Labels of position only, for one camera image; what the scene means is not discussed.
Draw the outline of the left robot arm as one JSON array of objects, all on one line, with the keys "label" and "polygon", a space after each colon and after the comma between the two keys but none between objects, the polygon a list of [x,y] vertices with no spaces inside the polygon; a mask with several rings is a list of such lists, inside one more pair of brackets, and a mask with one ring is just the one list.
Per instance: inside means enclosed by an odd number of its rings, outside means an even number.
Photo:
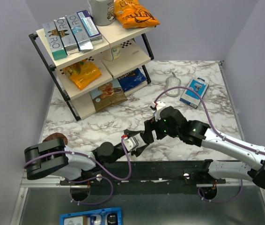
[{"label": "left robot arm", "polygon": [[27,178],[38,180],[48,175],[70,179],[76,185],[86,181],[85,171],[103,170],[116,180],[127,180],[132,173],[132,165],[128,165],[128,175],[118,177],[106,169],[106,164],[112,164],[122,156],[129,154],[138,157],[149,146],[142,131],[125,130],[121,142],[113,145],[104,142],[93,151],[74,150],[64,143],[62,138],[56,138],[28,147],[24,151]]}]

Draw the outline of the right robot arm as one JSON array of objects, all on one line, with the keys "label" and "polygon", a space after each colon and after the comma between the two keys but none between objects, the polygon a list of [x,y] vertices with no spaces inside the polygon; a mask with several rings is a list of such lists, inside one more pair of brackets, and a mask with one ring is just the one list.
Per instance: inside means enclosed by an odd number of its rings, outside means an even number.
[{"label": "right robot arm", "polygon": [[235,162],[213,161],[209,167],[199,170],[198,178],[202,183],[233,178],[252,181],[265,189],[265,146],[224,135],[201,121],[187,120],[172,106],[158,110],[144,125],[145,130],[140,136],[147,144],[169,136],[179,138],[188,145],[216,150],[236,159]]}]

